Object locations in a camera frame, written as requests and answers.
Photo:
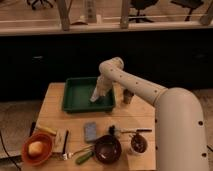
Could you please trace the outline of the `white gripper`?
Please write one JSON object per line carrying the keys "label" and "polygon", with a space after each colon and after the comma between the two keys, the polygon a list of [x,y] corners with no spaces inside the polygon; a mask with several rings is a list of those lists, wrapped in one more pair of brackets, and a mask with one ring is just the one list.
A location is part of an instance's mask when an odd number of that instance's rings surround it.
{"label": "white gripper", "polygon": [[100,97],[104,97],[113,87],[113,83],[107,77],[100,75],[97,78],[96,87],[90,98],[91,102],[97,101]]}

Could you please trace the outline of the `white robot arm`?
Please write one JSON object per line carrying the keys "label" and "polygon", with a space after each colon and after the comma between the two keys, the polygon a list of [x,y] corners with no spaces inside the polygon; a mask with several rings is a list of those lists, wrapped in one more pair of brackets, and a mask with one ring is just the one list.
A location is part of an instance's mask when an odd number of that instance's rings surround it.
{"label": "white robot arm", "polygon": [[99,64],[91,97],[95,102],[117,82],[155,108],[157,171],[210,171],[204,114],[198,98],[180,87],[166,88],[123,70],[114,57]]}

